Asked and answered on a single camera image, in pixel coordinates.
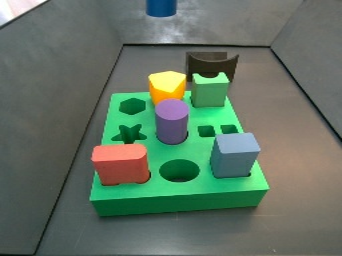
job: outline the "yellow pentagon block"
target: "yellow pentagon block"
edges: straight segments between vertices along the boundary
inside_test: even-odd
[[[156,105],[165,99],[181,99],[185,91],[185,75],[174,71],[150,74],[149,95]]]

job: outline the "blue cylinder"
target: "blue cylinder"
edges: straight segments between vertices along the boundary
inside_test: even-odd
[[[145,0],[145,13],[152,17],[168,17],[176,14],[176,0]]]

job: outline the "blue cube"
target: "blue cube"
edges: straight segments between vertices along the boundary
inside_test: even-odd
[[[252,133],[216,135],[210,151],[210,169],[216,178],[246,177],[260,152]]]

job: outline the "green base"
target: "green base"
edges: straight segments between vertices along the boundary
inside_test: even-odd
[[[145,110],[141,101],[129,100],[130,98],[145,102]],[[122,144],[122,139],[125,143],[145,145],[150,179],[144,184],[102,186],[94,172],[89,200],[100,216],[248,207],[259,204],[268,185],[256,161],[249,177],[216,179],[210,172],[209,155],[214,136],[212,127],[216,134],[242,132],[228,99],[224,107],[217,108],[193,108],[189,92],[185,92],[182,100],[189,106],[188,137],[178,145],[165,145],[154,135],[154,112],[149,94],[112,95],[101,143]],[[118,129],[121,125],[133,129]],[[197,165],[200,171],[196,177],[196,168],[182,165],[181,159]],[[164,175],[166,180],[158,170],[172,160],[170,168],[161,171],[161,174],[168,173]],[[193,179],[185,182],[169,181],[177,178]]]

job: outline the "gray wall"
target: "gray wall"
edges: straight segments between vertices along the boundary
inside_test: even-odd
[[[102,0],[124,43],[269,46],[301,0],[178,0],[177,14],[145,15],[145,1]]]
[[[342,137],[342,1],[304,1],[271,48]]]
[[[102,16],[54,0],[0,30],[0,253],[39,241],[121,49]]]

